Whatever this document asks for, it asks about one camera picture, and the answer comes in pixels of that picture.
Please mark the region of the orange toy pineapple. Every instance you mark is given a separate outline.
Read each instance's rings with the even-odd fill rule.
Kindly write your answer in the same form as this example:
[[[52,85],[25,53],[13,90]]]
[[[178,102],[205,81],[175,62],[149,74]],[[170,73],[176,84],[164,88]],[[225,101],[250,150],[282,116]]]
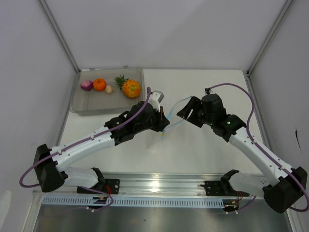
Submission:
[[[115,77],[114,81],[128,98],[134,99],[141,94],[141,86],[135,80],[131,80],[129,78],[125,78],[123,75],[120,75]]]

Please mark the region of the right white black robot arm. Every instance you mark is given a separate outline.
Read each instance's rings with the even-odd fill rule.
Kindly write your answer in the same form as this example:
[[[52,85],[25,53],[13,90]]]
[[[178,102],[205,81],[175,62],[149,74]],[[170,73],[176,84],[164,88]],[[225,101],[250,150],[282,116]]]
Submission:
[[[213,132],[241,151],[264,175],[263,179],[231,170],[222,176],[221,191],[231,195],[243,191],[264,198],[277,213],[284,213],[306,193],[307,172],[294,168],[250,135],[249,127],[238,116],[227,114],[217,94],[202,99],[192,97],[177,116],[201,128],[211,127]]]

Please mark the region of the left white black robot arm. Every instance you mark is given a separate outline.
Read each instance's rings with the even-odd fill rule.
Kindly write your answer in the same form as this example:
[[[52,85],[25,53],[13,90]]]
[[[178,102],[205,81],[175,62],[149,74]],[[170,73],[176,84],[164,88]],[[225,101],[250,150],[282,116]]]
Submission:
[[[72,164],[100,150],[132,140],[145,130],[162,132],[168,125],[162,107],[155,109],[150,103],[140,102],[79,141],[53,148],[46,144],[37,147],[34,170],[42,192],[52,192],[62,186],[76,186],[77,193],[104,191],[107,183],[99,168],[80,169]]]

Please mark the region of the clear zip top bag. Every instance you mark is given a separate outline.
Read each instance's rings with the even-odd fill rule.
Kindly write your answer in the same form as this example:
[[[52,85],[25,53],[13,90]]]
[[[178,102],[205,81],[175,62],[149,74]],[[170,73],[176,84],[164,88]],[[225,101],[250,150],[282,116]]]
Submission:
[[[189,97],[187,97],[187,98],[184,98],[184,99],[181,99],[181,100],[177,101],[177,102],[172,106],[172,108],[170,109],[168,115],[166,116],[166,119],[168,119],[169,121],[171,120],[171,118],[172,118],[172,116],[173,116],[173,111],[174,111],[174,109],[175,109],[175,107],[176,107],[177,104],[179,104],[179,103],[181,103],[181,102],[183,102],[183,101],[186,101],[186,100],[190,101],[191,98],[192,98],[192,96],[189,96]],[[168,126],[166,126],[166,127],[164,128],[164,130],[162,131],[162,133],[161,133],[161,140],[163,141],[163,140],[165,139],[165,134],[166,134],[167,130],[169,130],[169,129],[175,127],[175,126],[177,126],[178,124],[182,123],[183,121],[184,121],[184,119],[181,119],[181,120],[179,120],[179,121],[177,121],[177,122],[175,122],[175,123],[172,123],[172,124],[169,124]]]

